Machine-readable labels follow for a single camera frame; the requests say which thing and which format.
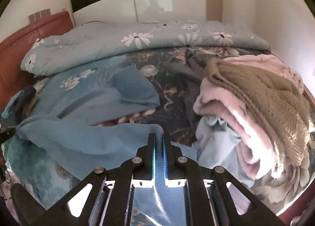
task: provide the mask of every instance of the white daisy print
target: white daisy print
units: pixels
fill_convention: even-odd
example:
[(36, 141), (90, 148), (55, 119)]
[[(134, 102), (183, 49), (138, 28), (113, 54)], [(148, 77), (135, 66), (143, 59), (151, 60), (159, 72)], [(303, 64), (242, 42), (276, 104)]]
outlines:
[(91, 69), (86, 70), (80, 74), (80, 78), (86, 79), (90, 74), (94, 73)]
[(211, 55), (218, 55), (218, 56), (233, 56), (237, 57), (239, 56), (239, 52), (232, 48), (232, 47), (211, 47), (209, 49), (201, 49), (200, 51), (211, 54)]
[(45, 83), (47, 82), (48, 78), (45, 78), (43, 80), (39, 80), (35, 83), (35, 85), (33, 86), (36, 89), (36, 93), (39, 92), (40, 89), (43, 88), (43, 86), (45, 85)]
[(137, 34), (135, 32), (133, 34), (129, 34), (128, 37), (123, 37), (121, 42), (126, 42), (125, 46), (130, 47), (132, 41), (134, 40), (134, 42), (136, 44), (136, 47), (138, 49), (142, 49), (142, 44), (141, 44), (140, 40), (142, 40), (147, 46), (149, 46), (149, 44), (150, 44), (149, 38), (153, 38), (153, 34), (150, 34), (150, 33), (139, 33), (139, 34)]
[(80, 83), (80, 78), (69, 78), (68, 80), (66, 81), (63, 81), (60, 85), (60, 88), (63, 88), (63, 87), (67, 87), (67, 90), (70, 90), (74, 87), (76, 87), (79, 83)]
[(153, 32), (153, 31), (155, 31), (155, 30), (156, 30), (156, 31), (167, 30), (169, 27), (170, 27), (170, 25), (167, 24), (167, 23), (159, 24), (159, 25), (154, 26), (154, 27), (150, 30), (150, 32)]
[(209, 35), (213, 35), (215, 40), (219, 40), (218, 46), (231, 46), (233, 41), (230, 39), (232, 36), (224, 32), (209, 32)]
[(44, 41), (43, 39), (37, 38), (37, 39), (35, 40), (35, 43), (34, 43), (33, 46), (32, 46), (32, 49), (38, 47), (39, 44), (44, 44), (44, 43), (45, 43), (45, 41)]
[(151, 77), (154, 76), (158, 73), (158, 69), (154, 65), (145, 65), (141, 68), (140, 72), (145, 76), (145, 77)]
[(26, 70), (28, 72), (32, 72), (33, 66), (36, 60), (36, 54), (31, 54), (30, 57), (27, 59), (27, 63), (25, 64)]
[(184, 24), (181, 29), (184, 29), (184, 30), (193, 30), (193, 29), (196, 29), (198, 28), (198, 24)]
[(194, 46), (194, 45), (199, 45), (200, 43), (203, 42), (203, 39), (201, 36), (198, 36), (198, 33), (187, 33), (186, 37), (184, 37), (183, 35), (178, 35), (179, 40), (181, 41), (181, 43), (175, 43), (175, 46)]

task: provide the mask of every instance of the blanket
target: blanket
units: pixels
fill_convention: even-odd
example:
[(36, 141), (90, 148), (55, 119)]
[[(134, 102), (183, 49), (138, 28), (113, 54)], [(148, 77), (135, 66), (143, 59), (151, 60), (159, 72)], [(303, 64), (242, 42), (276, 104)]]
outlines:
[(304, 85), (301, 75), (297, 71), (290, 69), (275, 55), (244, 55), (239, 57), (229, 57), (223, 60), (232, 64), (248, 65), (271, 71), (292, 81), (299, 90), (300, 94), (303, 94), (304, 92)]
[[(96, 166), (109, 170), (134, 157), (137, 149), (147, 144), (149, 133), (157, 135), (155, 186), (136, 190), (134, 208), (161, 225), (184, 225), (185, 217), (181, 216), (185, 214), (183, 190), (165, 186), (163, 131), (159, 125), (119, 124), (100, 127), (59, 120), (52, 116), (34, 116), (17, 128), (19, 138), (31, 140), (47, 150), (59, 165), (81, 180)], [(194, 149), (179, 146), (186, 150), (184, 155), (196, 159)]]
[(271, 141), (250, 116), (245, 103), (232, 92), (204, 78), (193, 110), (201, 116), (219, 116), (241, 137), (236, 145), (237, 157), (251, 179), (259, 179), (271, 170), (275, 160)]
[(61, 36), (37, 40), (21, 62), (21, 69), (50, 76), (75, 66), (142, 49), (225, 45), (270, 49), (255, 34), (216, 21), (132, 23), (90, 22)]
[(274, 179), (271, 173), (266, 174), (259, 181), (255, 182), (250, 189), (255, 195), (262, 196), (262, 202), (272, 211), (274, 207), (270, 203), (280, 201), (282, 207), (286, 206), (303, 191), (307, 185), (310, 176), (308, 167), (310, 166), (309, 152), (305, 149), (304, 157), (300, 166), (291, 164), (289, 158), (284, 163), (284, 173), (280, 178)]
[(242, 170), (237, 158), (236, 146), (241, 137), (219, 116), (203, 116), (196, 129), (197, 141), (192, 147), (197, 150), (200, 166), (214, 168), (223, 166), (237, 180), (252, 187), (254, 180)]
[(158, 107), (154, 86), (124, 59), (87, 63), (50, 78), (38, 92), (31, 115), (96, 125)]
[(294, 84), (273, 72), (216, 58), (206, 67), (210, 82), (233, 92), (268, 134), (275, 151), (273, 176), (280, 177), (287, 155), (300, 166), (310, 140), (307, 100)]

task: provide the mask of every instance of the teal cloth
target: teal cloth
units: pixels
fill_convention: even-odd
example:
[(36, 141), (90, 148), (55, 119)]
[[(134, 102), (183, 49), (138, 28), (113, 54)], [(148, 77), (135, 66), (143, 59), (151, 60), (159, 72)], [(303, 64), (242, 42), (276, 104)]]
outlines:
[(15, 101), (21, 97), (23, 94), (23, 90), (17, 92), (14, 96), (11, 97), (10, 101), (8, 102), (7, 106), (5, 107), (4, 111), (2, 112), (1, 116), (4, 119), (7, 119), (12, 114), (12, 106), (15, 103)]
[(37, 41), (22, 60), (21, 69), (34, 75), (50, 76), (127, 52), (199, 45), (270, 49), (268, 42), (252, 32), (217, 21), (123, 25), (90, 22), (64, 35)]
[(105, 58), (50, 77), (31, 116), (51, 114), (96, 125), (158, 107), (154, 86), (126, 58)]

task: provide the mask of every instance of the blue cloth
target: blue cloth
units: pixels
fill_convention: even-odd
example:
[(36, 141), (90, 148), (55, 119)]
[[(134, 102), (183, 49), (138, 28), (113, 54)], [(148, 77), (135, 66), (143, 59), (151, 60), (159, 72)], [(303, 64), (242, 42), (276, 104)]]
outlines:
[[(159, 125), (119, 124), (100, 127), (58, 120), (52, 116), (33, 116), (17, 128), (19, 138), (30, 140), (46, 150), (59, 165), (80, 180), (96, 166), (112, 169), (134, 157), (138, 148), (147, 144), (151, 132), (157, 135), (155, 186), (136, 189), (134, 208), (159, 225), (185, 225), (183, 189), (165, 186), (163, 130)], [(181, 147), (187, 157), (196, 159), (194, 149), (174, 145)]]
[(17, 92), (14, 96), (11, 97), (10, 101), (8, 102), (7, 106), (5, 107), (4, 111), (1, 114), (1, 116), (4, 119), (7, 119), (12, 114), (12, 105), (19, 97), (21, 97), (22, 94), (23, 90)]
[(160, 105), (157, 91), (125, 56), (87, 63), (49, 79), (31, 115), (96, 125)]
[(248, 187), (253, 186), (255, 181), (246, 175), (237, 158), (236, 145), (242, 139), (225, 120), (217, 116), (203, 116), (196, 129), (196, 138), (192, 147), (197, 150), (200, 166), (223, 166), (237, 180)]

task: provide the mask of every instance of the white wall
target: white wall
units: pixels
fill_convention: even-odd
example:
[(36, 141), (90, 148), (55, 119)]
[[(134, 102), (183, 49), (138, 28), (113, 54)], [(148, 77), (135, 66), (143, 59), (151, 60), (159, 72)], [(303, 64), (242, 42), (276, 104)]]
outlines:
[(315, 18), (303, 0), (223, 0), (223, 22), (267, 40), (315, 95)]
[(65, 8), (72, 15), (70, 0), (11, 0), (0, 18), (0, 42), (28, 25), (29, 15), (48, 8), (51, 14)]

